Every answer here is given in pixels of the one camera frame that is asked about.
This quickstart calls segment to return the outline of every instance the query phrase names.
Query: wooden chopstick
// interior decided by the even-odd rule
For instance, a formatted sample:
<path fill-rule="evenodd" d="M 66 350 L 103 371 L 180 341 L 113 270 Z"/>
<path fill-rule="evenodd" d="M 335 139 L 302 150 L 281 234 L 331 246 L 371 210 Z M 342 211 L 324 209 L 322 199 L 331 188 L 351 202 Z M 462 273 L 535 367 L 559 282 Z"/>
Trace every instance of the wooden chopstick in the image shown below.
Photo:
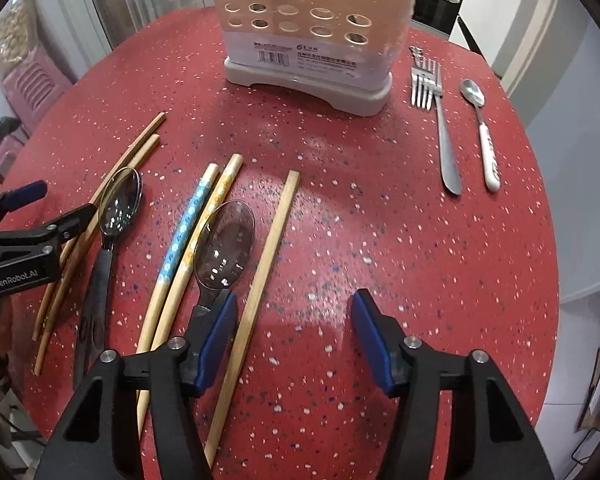
<path fill-rule="evenodd" d="M 195 229 L 193 229 L 187 244 L 187 249 L 184 251 L 184 255 L 182 256 L 180 264 L 178 265 L 176 275 L 171 283 L 169 295 L 164 302 L 164 308 L 160 314 L 158 327 L 155 330 L 154 340 L 151 344 L 151 350 L 158 348 L 158 346 L 167 341 L 167 338 L 169 337 L 173 320 L 175 319 L 176 314 L 178 313 L 178 308 L 180 307 L 180 301 L 184 296 L 184 291 L 186 290 L 189 279 L 193 273 L 193 257 L 196 251 L 198 238 L 200 238 L 200 233 L 202 232 L 206 221 L 211 216 L 211 213 L 213 213 L 213 211 L 215 211 L 218 206 L 224 202 L 224 198 L 227 196 L 227 193 L 229 193 L 229 188 L 234 182 L 235 177 L 238 175 L 238 171 L 242 166 L 242 160 L 242 155 L 239 155 L 238 153 L 234 153 L 232 155 L 229 163 L 226 165 L 226 168 L 224 168 L 222 175 L 220 175 L 218 183 L 214 187 L 208 202 L 206 202 L 206 206 L 202 211 L 200 218 L 198 219 Z M 142 390 L 138 395 L 138 434 L 140 436 L 142 436 L 142 427 L 144 426 L 144 418 L 146 416 L 148 407 L 149 392 L 147 390 Z"/>
<path fill-rule="evenodd" d="M 132 157 L 128 165 L 132 168 L 135 168 L 136 170 L 140 168 L 140 166 L 145 162 L 147 157 L 149 157 L 149 155 L 158 146 L 159 143 L 160 136 L 152 135 L 149 138 L 149 140 L 140 148 L 140 150 Z M 89 248 L 91 247 L 91 241 L 93 240 L 93 235 L 96 234 L 97 230 L 98 215 L 95 215 L 91 219 L 91 222 L 89 222 L 87 229 L 79 237 L 75 250 L 69 257 L 69 261 L 64 269 L 64 275 L 60 280 L 58 290 L 56 291 L 56 296 L 54 297 L 51 307 L 49 308 L 48 316 L 46 318 L 45 329 L 42 333 L 42 339 L 38 348 L 38 355 L 36 356 L 36 364 L 33 370 L 33 373 L 36 375 L 40 375 L 40 372 L 42 371 L 42 364 L 45 359 L 46 348 L 49 344 L 49 339 L 51 338 L 51 335 L 54 331 L 54 325 L 56 324 L 56 317 L 58 316 L 60 306 L 64 301 L 64 297 L 67 294 L 67 291 L 69 290 L 69 285 L 74 277 L 78 264 L 82 261 L 84 255 L 89 251 Z"/>
<path fill-rule="evenodd" d="M 297 171 L 289 171 L 285 182 L 285 189 L 282 191 L 280 203 L 276 209 L 276 215 L 273 217 L 271 229 L 267 235 L 267 240 L 264 243 L 264 249 L 262 250 L 260 261 L 258 262 L 258 268 L 256 269 L 253 282 L 251 283 L 251 290 L 247 297 L 247 303 L 244 306 L 244 311 L 240 318 L 240 325 L 238 326 L 238 332 L 235 335 L 234 346 L 229 355 L 229 362 L 224 374 L 224 380 L 222 381 L 222 389 L 220 390 L 220 396 L 218 398 L 218 403 L 216 404 L 214 418 L 211 420 L 209 436 L 206 439 L 205 456 L 206 461 L 211 468 L 213 468 L 214 465 L 216 451 L 218 450 L 218 444 L 220 443 L 220 437 L 222 436 L 222 428 L 224 428 L 224 422 L 229 413 L 229 407 L 231 406 L 231 399 L 234 396 L 235 383 L 237 383 L 238 377 L 240 376 L 240 370 L 242 369 L 244 357 L 247 353 L 249 341 L 251 340 L 251 333 L 253 332 L 253 325 L 256 320 L 256 314 L 258 313 L 260 299 L 262 298 L 264 287 L 267 284 L 273 259 L 276 256 L 280 238 L 282 238 L 282 231 L 285 227 L 286 218 L 291 210 L 299 180 L 300 173 Z"/>
<path fill-rule="evenodd" d="M 208 165 L 202 178 L 200 178 L 200 182 L 196 186 L 195 191 L 191 195 L 189 203 L 182 214 L 182 218 L 176 227 L 176 231 L 173 234 L 173 240 L 171 240 L 169 249 L 164 256 L 162 268 L 158 274 L 154 291 L 149 300 L 149 306 L 144 315 L 140 339 L 138 339 L 138 348 L 136 349 L 137 354 L 148 352 L 151 349 L 155 329 L 158 325 L 158 320 L 160 319 L 164 300 L 167 297 L 171 281 L 173 280 L 178 264 L 180 263 L 182 253 L 189 241 L 191 230 L 198 222 L 198 216 L 205 206 L 206 197 L 211 191 L 219 172 L 217 164 L 211 163 Z"/>
<path fill-rule="evenodd" d="M 111 180 L 111 177 L 116 173 L 117 170 L 126 166 L 129 161 L 133 158 L 133 156 L 138 152 L 140 148 L 145 144 L 146 140 L 157 130 L 158 126 L 162 124 L 162 122 L 167 118 L 167 114 L 164 112 L 160 112 L 156 115 L 153 121 L 149 123 L 149 125 L 142 131 L 140 135 L 136 137 L 136 140 L 126 149 L 126 152 L 122 154 L 120 159 L 117 161 L 115 166 L 111 168 L 111 171 L 107 174 L 107 176 L 100 183 L 96 191 L 93 193 L 93 196 L 89 200 L 94 206 L 98 207 L 100 205 L 100 199 L 102 196 L 102 192 L 104 191 L 105 186 Z M 74 250 L 74 246 L 77 243 L 79 237 L 73 238 L 69 240 L 62 248 L 62 253 L 60 253 L 60 268 L 64 269 L 71 252 Z M 49 283 L 45 289 L 45 295 L 42 297 L 42 302 L 40 303 L 40 308 L 38 309 L 38 314 L 36 315 L 36 322 L 33 326 L 33 341 L 37 341 L 40 337 L 40 329 L 42 328 L 42 323 L 46 316 L 46 311 L 48 310 L 49 304 L 53 300 L 53 294 L 58 286 L 59 282 Z"/>

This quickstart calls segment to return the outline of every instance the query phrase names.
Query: pink stool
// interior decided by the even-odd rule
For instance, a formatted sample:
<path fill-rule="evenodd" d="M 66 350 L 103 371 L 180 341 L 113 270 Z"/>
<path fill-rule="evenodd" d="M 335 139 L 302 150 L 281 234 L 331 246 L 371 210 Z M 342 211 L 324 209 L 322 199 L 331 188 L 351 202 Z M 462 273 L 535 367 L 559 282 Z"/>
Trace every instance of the pink stool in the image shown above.
<path fill-rule="evenodd" d="M 71 82 L 41 46 L 32 50 L 2 82 L 2 92 L 30 137 Z"/>
<path fill-rule="evenodd" d="M 22 143 L 13 135 L 7 135 L 0 143 L 0 188 L 21 149 Z"/>

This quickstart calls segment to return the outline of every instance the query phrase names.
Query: red speckled table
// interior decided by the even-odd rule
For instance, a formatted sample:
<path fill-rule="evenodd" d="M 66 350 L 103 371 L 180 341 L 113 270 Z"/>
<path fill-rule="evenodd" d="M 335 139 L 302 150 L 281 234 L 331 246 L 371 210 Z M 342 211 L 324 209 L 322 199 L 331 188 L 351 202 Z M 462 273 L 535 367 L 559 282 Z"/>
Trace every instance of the red speckled table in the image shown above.
<path fill-rule="evenodd" d="M 394 420 L 359 357 L 347 298 L 371 290 L 380 309 L 434 348 L 484 348 L 533 421 L 549 380 L 558 313 L 554 233 L 542 178 L 523 127 L 487 64 L 412 30 L 410 44 L 445 68 L 443 103 L 464 193 L 443 190 L 434 111 L 411 108 L 411 54 L 394 67 L 389 104 L 376 117 L 334 111 L 279 88 L 241 88 L 223 76 L 213 10 L 169 14 L 93 67 L 46 116 L 5 183 L 42 178 L 48 196 L 2 228 L 42 222 L 89 199 L 119 154 L 160 110 L 162 146 L 142 170 L 138 221 L 120 244 L 109 345 L 134 352 L 158 268 L 206 165 L 234 152 L 245 165 L 231 198 L 256 217 L 251 265 L 236 287 L 244 302 L 288 170 L 301 185 L 260 305 L 216 475 L 240 478 L 375 477 Z M 470 76 L 486 94 L 484 115 L 503 186 L 482 180 L 473 109 L 456 90 Z M 14 381 L 49 435 L 72 394 L 77 305 L 96 246 L 75 279 L 43 374 L 34 377 L 30 332 L 43 289 L 13 299 Z M 197 298 L 191 282 L 174 332 Z M 220 380 L 196 407 L 202 438 Z M 432 478 L 442 478 L 449 397 L 443 397 Z M 152 432 L 142 453 L 159 477 Z"/>

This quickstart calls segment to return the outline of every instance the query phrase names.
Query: white spoon handle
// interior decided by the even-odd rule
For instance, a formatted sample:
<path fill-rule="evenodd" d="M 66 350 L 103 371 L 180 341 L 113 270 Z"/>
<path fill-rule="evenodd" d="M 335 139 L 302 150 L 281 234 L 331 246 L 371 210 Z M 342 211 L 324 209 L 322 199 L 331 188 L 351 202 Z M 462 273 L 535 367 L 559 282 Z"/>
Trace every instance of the white spoon handle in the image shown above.
<path fill-rule="evenodd" d="M 500 174 L 496 153 L 491 142 L 489 127 L 485 123 L 478 126 L 480 131 L 480 148 L 482 149 L 482 165 L 484 167 L 484 182 L 489 191 L 496 192 L 500 189 Z"/>

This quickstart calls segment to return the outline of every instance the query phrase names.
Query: label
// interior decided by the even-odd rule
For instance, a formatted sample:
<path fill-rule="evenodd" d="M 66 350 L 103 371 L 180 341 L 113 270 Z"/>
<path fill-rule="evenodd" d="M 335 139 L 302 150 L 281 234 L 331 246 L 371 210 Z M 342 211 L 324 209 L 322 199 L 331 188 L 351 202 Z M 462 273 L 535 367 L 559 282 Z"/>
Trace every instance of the label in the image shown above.
<path fill-rule="evenodd" d="M 399 52 L 367 52 L 355 45 L 334 44 L 252 32 L 223 32 L 227 54 L 234 63 L 273 68 L 378 90 Z"/>
<path fill-rule="evenodd" d="M 26 282 L 31 278 L 37 278 L 38 271 L 37 270 L 26 270 L 22 274 L 14 274 L 13 276 L 7 276 L 4 280 L 0 280 L 0 288 L 8 285 L 14 285 L 19 282 Z"/>

